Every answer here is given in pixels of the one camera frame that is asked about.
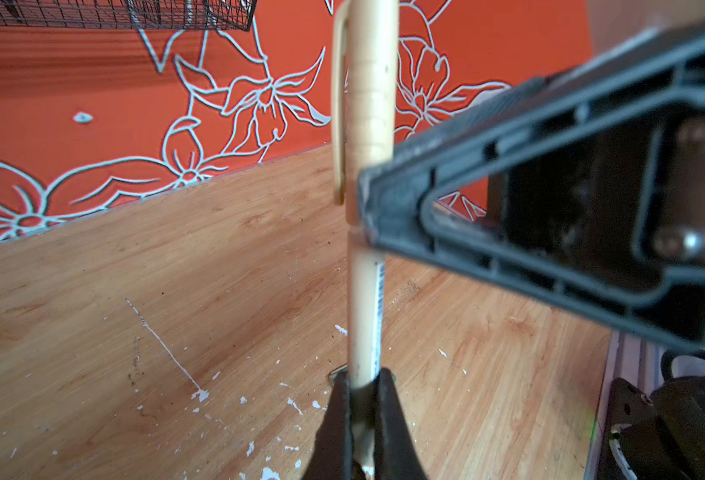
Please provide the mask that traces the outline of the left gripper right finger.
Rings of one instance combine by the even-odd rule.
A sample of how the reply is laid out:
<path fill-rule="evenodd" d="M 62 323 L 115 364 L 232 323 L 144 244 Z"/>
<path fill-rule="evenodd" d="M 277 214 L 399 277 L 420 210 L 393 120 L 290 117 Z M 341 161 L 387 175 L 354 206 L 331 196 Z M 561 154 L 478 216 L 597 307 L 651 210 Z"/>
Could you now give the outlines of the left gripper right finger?
<path fill-rule="evenodd" d="M 427 480 L 410 434 L 393 372 L 383 368 L 375 397 L 376 480 Z"/>

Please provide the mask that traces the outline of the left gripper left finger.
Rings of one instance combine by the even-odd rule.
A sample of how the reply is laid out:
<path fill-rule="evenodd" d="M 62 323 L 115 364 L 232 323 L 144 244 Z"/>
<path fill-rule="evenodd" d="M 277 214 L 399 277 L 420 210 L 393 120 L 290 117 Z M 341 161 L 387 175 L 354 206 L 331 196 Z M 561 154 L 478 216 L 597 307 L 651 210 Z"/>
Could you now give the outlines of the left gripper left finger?
<path fill-rule="evenodd" d="M 346 371 L 341 371 L 334 378 L 328 410 L 316 432 L 314 451 L 302 474 L 302 479 L 352 480 L 354 478 L 350 386 L 348 386 Z"/>

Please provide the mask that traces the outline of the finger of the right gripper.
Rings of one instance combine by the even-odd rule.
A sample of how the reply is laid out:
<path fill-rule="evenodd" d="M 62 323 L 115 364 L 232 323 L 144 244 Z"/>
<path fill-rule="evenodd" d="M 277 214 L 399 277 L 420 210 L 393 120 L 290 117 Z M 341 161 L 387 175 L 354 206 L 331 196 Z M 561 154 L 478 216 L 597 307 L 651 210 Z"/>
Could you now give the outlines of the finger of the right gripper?
<path fill-rule="evenodd" d="M 507 90 L 364 170 L 374 248 L 705 345 L 705 21 Z"/>

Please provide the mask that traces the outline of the beige pen cap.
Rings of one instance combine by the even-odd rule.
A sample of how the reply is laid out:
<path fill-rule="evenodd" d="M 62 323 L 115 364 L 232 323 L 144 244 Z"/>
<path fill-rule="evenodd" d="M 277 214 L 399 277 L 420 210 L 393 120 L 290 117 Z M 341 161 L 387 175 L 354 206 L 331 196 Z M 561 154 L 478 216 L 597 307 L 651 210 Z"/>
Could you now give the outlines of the beige pen cap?
<path fill-rule="evenodd" d="M 332 187 L 352 227 L 361 224 L 360 173 L 393 157 L 399 20 L 396 1 L 346 1 L 334 14 Z"/>

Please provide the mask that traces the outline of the beige pen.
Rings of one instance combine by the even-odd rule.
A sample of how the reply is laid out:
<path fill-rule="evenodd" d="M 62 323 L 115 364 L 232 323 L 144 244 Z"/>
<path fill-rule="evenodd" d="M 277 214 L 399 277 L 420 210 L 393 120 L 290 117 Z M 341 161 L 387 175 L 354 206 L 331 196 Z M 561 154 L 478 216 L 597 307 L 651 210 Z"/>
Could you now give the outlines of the beige pen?
<path fill-rule="evenodd" d="M 348 382 L 354 460 L 374 466 L 375 380 L 381 371 L 386 256 L 348 232 Z"/>

